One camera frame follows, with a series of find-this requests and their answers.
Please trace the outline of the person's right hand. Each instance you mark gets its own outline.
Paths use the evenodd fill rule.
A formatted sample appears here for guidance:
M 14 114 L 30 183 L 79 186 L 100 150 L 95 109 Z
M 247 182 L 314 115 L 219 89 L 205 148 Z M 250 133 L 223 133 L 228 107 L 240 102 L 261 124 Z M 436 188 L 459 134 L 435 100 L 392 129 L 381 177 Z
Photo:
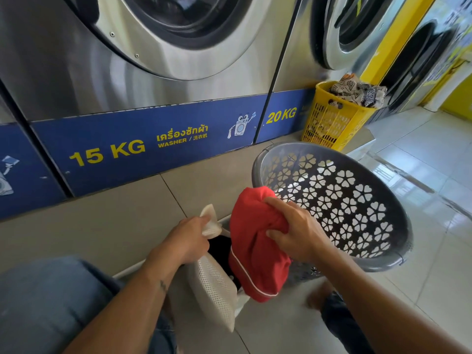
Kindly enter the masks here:
M 283 202 L 276 197 L 266 197 L 264 202 L 280 212 L 288 223 L 292 235 L 292 251 L 284 251 L 299 262 L 321 267 L 322 255 L 332 247 L 332 243 L 321 225 L 311 214 L 294 202 Z

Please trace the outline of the person's left hand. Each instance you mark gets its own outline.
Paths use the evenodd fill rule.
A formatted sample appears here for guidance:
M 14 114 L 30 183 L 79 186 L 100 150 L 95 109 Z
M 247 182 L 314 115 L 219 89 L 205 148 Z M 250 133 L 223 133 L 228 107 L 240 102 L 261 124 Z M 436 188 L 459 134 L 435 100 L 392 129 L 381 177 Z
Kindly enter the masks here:
M 187 263 L 195 262 L 209 249 L 204 227 L 211 222 L 209 215 L 181 220 L 166 238 L 149 253 L 144 265 L 156 278 L 165 278 Z

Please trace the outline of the red garment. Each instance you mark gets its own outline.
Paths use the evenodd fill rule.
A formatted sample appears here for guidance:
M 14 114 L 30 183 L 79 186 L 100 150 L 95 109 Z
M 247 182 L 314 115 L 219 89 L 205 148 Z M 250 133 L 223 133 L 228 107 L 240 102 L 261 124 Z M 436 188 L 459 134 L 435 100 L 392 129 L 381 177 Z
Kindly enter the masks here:
M 285 284 L 290 257 L 267 236 L 268 230 L 288 232 L 288 222 L 276 208 L 264 202 L 276 197 L 266 186 L 245 188 L 231 213 L 231 248 L 228 264 L 245 294 L 258 303 L 275 298 Z

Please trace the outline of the white mesh laundry bag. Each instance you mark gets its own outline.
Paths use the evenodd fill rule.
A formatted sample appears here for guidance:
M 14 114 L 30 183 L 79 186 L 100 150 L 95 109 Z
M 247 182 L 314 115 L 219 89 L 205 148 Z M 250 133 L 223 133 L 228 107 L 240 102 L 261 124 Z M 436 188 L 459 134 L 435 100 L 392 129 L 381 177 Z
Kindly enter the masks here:
M 212 204 L 205 206 L 200 215 L 209 215 L 217 220 Z M 222 235 L 230 237 L 229 230 L 219 223 Z M 233 332 L 237 316 L 250 299 L 242 286 L 237 291 L 232 280 L 208 252 L 185 267 L 188 283 L 203 314 L 214 324 Z

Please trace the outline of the person's left forearm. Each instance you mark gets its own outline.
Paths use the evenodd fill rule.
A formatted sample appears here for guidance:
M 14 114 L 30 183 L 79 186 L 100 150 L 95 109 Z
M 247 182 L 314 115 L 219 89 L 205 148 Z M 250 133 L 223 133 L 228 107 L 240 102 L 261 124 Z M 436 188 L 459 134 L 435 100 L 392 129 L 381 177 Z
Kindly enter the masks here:
M 63 354 L 177 354 L 172 325 L 158 321 L 169 284 L 184 259 L 179 252 L 153 251 Z

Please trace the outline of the person's right forearm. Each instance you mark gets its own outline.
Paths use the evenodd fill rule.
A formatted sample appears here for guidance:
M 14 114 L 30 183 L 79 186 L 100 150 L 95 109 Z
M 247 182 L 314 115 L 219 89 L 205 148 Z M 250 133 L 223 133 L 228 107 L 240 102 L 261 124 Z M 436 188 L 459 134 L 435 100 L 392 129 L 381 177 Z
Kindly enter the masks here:
M 330 241 L 310 251 L 326 277 L 308 303 L 349 354 L 472 354 L 386 291 Z

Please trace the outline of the black clothes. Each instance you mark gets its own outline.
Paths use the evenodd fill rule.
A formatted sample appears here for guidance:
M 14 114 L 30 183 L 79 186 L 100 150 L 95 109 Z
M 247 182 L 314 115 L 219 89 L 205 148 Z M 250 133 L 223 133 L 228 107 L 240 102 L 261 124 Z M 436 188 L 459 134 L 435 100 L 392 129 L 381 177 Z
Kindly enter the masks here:
M 221 266 L 226 275 L 232 280 L 236 286 L 237 291 L 241 288 L 241 283 L 238 278 L 234 275 L 232 269 L 229 266 L 228 259 L 230 255 L 232 241 L 227 236 L 217 236 L 209 239 L 209 250 L 208 253 L 215 259 L 215 261 Z

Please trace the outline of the grey flower-hole laundry basket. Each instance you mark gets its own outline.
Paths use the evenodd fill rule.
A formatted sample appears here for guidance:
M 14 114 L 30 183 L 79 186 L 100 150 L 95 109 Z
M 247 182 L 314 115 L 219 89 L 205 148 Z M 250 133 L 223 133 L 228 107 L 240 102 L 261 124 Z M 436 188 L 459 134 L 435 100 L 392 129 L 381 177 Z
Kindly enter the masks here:
M 367 273 L 401 266 L 413 249 L 411 221 L 397 197 L 336 150 L 307 142 L 273 144 L 256 157 L 251 182 L 308 210 L 334 246 Z

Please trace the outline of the yellow plastic laundry basket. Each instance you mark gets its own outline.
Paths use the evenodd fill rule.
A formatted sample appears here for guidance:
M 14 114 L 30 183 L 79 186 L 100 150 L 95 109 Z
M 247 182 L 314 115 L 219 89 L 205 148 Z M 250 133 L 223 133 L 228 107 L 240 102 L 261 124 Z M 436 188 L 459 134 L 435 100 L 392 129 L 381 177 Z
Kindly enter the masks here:
M 335 81 L 316 85 L 301 141 L 341 151 L 377 111 L 341 99 L 329 92 Z

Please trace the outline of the patterned beige clothes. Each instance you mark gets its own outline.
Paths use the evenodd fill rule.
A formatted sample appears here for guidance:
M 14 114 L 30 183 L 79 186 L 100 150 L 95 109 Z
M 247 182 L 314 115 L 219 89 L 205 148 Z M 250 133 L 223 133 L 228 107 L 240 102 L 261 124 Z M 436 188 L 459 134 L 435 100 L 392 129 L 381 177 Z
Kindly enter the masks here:
M 328 91 L 358 106 L 382 108 L 387 94 L 387 87 L 365 83 L 356 74 L 346 73 Z

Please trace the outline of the stainless steel washing machine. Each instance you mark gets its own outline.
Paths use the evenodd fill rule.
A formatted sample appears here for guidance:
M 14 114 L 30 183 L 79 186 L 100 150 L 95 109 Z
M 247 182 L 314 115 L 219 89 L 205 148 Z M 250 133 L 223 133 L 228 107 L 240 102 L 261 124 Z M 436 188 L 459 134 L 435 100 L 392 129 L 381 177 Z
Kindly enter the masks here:
M 67 199 L 52 161 L 0 80 L 0 220 Z
M 293 25 L 286 38 L 273 85 L 263 109 L 254 143 L 262 143 L 301 130 L 304 126 L 315 86 L 323 81 L 338 81 L 353 70 L 331 71 L 315 59 L 310 43 L 310 15 L 312 0 L 299 0 L 293 16 Z
M 253 144 L 290 5 L 225 71 L 175 81 L 116 54 L 63 0 L 0 0 L 0 79 L 83 196 Z

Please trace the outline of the person's blue jeans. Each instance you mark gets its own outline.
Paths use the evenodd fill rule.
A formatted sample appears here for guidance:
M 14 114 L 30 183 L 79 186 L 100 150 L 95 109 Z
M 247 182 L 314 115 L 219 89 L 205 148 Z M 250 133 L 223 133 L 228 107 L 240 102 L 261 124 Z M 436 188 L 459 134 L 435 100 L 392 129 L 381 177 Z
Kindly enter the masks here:
M 0 354 L 62 354 L 125 283 L 89 262 L 59 257 L 0 274 Z M 318 311 L 349 354 L 375 354 L 343 298 L 321 294 Z M 147 354 L 177 354 L 170 314 L 160 314 Z

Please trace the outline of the round steel washer door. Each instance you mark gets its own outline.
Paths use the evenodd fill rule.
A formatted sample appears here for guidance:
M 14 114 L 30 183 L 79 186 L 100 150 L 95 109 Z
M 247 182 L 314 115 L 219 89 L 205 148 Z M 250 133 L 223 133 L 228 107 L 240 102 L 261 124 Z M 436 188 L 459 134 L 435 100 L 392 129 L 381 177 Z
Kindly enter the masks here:
M 215 76 L 295 0 L 63 0 L 106 46 L 161 78 Z
M 331 71 L 360 73 L 406 0 L 313 0 L 310 43 Z

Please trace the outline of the washing machine with dark door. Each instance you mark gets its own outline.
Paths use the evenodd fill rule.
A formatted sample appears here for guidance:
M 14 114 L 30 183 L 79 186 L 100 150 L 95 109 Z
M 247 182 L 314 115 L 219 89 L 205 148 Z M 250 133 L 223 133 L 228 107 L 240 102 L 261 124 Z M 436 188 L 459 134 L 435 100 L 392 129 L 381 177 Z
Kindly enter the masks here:
M 419 106 L 471 43 L 472 0 L 435 0 L 383 76 L 384 107 L 368 124 Z

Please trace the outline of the yellow pillar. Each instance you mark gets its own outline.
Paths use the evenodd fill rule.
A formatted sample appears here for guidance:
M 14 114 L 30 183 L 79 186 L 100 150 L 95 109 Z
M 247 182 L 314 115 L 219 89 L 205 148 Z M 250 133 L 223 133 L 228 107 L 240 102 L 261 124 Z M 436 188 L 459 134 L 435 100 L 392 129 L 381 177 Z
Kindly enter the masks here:
M 405 0 L 393 23 L 360 76 L 380 84 L 435 0 Z

